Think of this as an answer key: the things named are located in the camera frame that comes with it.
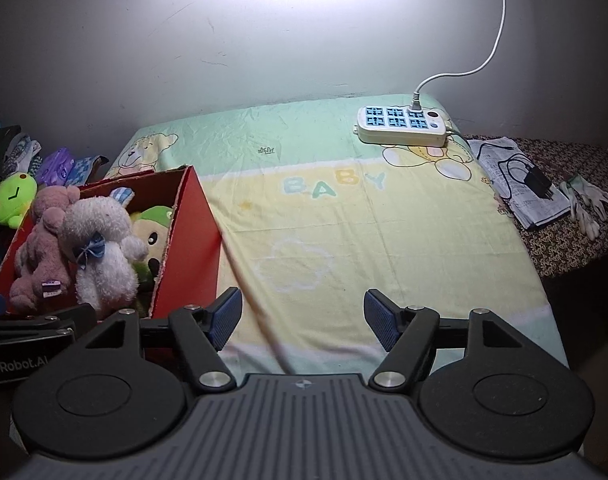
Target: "round pad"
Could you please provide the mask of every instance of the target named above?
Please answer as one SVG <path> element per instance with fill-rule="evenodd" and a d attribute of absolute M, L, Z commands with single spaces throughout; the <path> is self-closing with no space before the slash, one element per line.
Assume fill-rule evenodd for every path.
<path fill-rule="evenodd" d="M 473 395 L 486 409 L 499 415 L 528 415 L 546 404 L 546 386 L 518 374 L 486 377 L 473 387 Z"/>
<path fill-rule="evenodd" d="M 548 460 L 577 449 L 593 417 L 586 385 L 550 356 L 501 348 L 495 358 L 488 351 L 495 349 L 486 350 L 424 382 L 419 405 L 438 433 L 500 460 Z"/>
<path fill-rule="evenodd" d="M 175 376 L 137 352 L 78 343 L 21 384 L 13 417 L 31 450 L 106 460 L 159 440 L 184 405 Z"/>
<path fill-rule="evenodd" d="M 97 391 L 104 394 L 97 397 Z M 60 407 L 73 415 L 99 416 L 119 410 L 129 402 L 129 383 L 112 375 L 86 375 L 62 384 L 57 392 Z"/>

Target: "bed sheet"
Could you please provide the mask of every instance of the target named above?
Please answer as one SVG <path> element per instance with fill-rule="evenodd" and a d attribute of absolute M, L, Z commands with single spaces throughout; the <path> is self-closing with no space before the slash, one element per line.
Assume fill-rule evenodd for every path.
<path fill-rule="evenodd" d="M 385 355 L 364 321 L 368 288 L 444 317 L 490 308 L 566 363 L 520 235 L 464 142 L 408 148 L 352 134 L 359 107 L 408 102 L 340 98 L 158 124 L 139 130 L 109 170 L 195 167 L 223 236 L 218 290 L 244 295 L 221 352 L 238 380 L 368 378 Z M 461 355 L 439 351 L 434 368 Z"/>

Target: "cartoon bear print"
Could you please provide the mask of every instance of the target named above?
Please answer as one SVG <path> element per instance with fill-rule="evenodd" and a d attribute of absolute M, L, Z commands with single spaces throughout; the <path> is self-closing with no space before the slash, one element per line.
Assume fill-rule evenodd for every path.
<path fill-rule="evenodd" d="M 132 143 L 120 156 L 117 166 L 111 168 L 105 178 L 155 170 L 159 154 L 175 144 L 175 134 L 152 134 Z"/>
<path fill-rule="evenodd" d="M 414 168 L 423 164 L 433 164 L 435 169 L 447 178 L 470 180 L 468 163 L 471 154 L 458 142 L 449 140 L 443 148 L 424 146 L 384 146 L 384 160 L 396 168 Z"/>

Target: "wall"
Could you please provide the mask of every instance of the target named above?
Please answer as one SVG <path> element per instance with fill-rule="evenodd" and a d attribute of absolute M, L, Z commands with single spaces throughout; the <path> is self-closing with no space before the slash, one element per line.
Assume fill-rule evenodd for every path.
<path fill-rule="evenodd" d="M 45 151 L 118 154 L 140 126 L 411 92 L 486 58 L 500 0 L 0 0 L 0 110 Z M 594 107 L 594 125 L 569 115 Z M 608 143 L 608 0 L 508 0 L 494 61 L 439 80 L 465 133 Z"/>

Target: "power strip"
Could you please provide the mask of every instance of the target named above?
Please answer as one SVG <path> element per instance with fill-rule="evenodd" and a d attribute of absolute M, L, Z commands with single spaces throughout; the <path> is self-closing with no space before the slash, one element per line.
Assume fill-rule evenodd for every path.
<path fill-rule="evenodd" d="M 365 106 L 357 112 L 357 135 L 369 144 L 442 147 L 446 124 L 437 108 Z"/>

